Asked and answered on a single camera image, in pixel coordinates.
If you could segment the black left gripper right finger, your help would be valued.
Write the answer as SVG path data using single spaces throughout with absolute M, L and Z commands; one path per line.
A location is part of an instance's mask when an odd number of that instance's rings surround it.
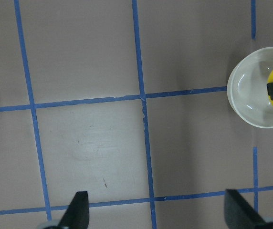
M 223 212 L 229 229 L 273 229 L 235 189 L 225 190 Z

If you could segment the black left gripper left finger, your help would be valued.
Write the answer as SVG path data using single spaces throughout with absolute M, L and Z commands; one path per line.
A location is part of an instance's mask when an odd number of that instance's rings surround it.
M 60 220 L 39 224 L 37 229 L 87 229 L 90 222 L 87 191 L 78 191 Z

